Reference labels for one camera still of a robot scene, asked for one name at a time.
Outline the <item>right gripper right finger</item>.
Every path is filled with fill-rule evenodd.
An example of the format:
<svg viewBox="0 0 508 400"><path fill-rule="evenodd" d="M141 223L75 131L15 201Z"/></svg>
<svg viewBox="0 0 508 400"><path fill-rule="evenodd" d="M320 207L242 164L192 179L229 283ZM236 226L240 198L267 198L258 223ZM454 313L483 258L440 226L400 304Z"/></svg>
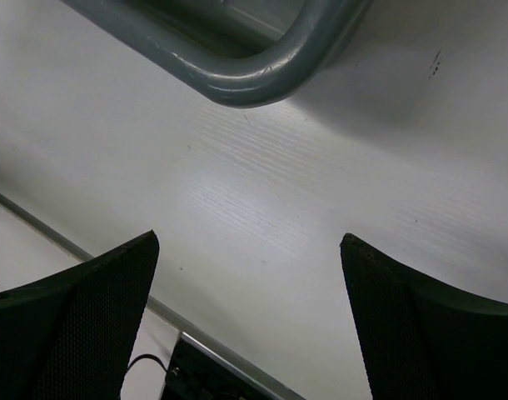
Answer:
<svg viewBox="0 0 508 400"><path fill-rule="evenodd" d="M375 399L508 399L508 304L452 287L353 234L341 265Z"/></svg>

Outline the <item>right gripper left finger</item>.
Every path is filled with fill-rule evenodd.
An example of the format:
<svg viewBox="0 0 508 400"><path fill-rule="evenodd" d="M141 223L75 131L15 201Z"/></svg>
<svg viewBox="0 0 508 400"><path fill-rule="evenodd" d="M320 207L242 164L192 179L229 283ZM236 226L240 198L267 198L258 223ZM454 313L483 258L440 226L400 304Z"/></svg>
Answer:
<svg viewBox="0 0 508 400"><path fill-rule="evenodd" d="M117 399L158 255L149 231L0 292L0 399Z"/></svg>

